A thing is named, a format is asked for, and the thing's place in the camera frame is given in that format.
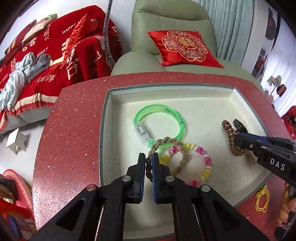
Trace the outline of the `right hand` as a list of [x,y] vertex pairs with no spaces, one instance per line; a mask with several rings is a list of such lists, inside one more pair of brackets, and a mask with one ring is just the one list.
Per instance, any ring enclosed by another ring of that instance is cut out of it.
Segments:
[[281,226],[283,223],[287,223],[290,213],[295,212],[295,198],[290,199],[290,185],[285,182],[285,191],[281,200],[280,212],[277,217],[277,225]]

